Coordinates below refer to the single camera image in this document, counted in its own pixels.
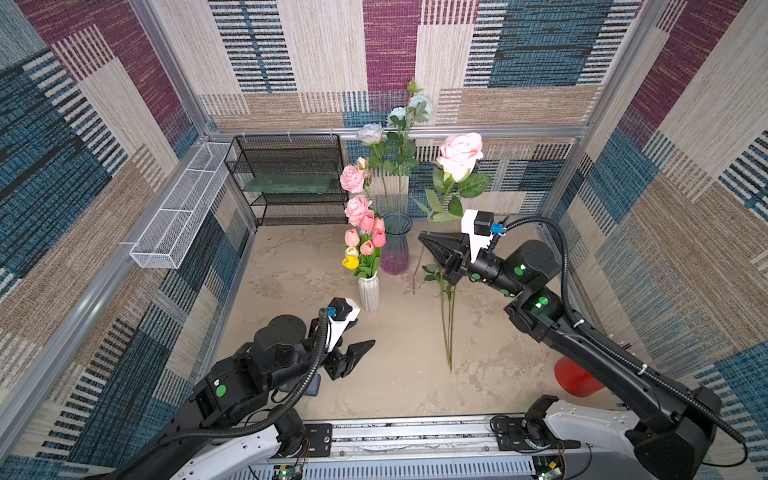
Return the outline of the pink peony cluster stem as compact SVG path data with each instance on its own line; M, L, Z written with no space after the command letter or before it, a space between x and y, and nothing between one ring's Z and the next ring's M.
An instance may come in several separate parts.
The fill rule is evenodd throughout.
M347 165L340 177L341 187L350 194L344 213L348 222L359 226L361 220L370 211L371 200L365 193L368 178L368 161L359 157L353 165Z

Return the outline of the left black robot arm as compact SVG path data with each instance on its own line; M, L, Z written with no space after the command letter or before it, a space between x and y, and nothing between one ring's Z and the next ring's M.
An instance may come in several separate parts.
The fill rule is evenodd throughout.
M169 479L215 438L219 430L243 436L266 420L277 431L277 454L293 457L308 448L307 429L295 410L300 385L318 342L320 320L310 325L280 315L231 356L216 362L169 422L136 455L97 479Z

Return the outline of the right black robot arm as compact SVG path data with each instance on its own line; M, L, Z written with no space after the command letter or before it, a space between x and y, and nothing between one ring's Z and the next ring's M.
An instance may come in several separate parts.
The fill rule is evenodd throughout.
M615 444L658 479L692 479L714 443L721 399L691 389L643 364L583 320L570 321L563 297L547 288L561 265L544 242L529 240L507 258L484 242L472 250L465 233L426 233L420 242L450 284L462 278L510 298L510 321L535 341L573 361L616 394L636 418Z

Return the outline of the pink carnation twin stem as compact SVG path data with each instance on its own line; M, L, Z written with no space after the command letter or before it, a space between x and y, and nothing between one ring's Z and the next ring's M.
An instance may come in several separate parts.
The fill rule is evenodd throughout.
M455 287L451 285L437 264L422 266L425 282L434 282L439 287L441 325L445 355L450 371L453 371L453 337L455 315Z

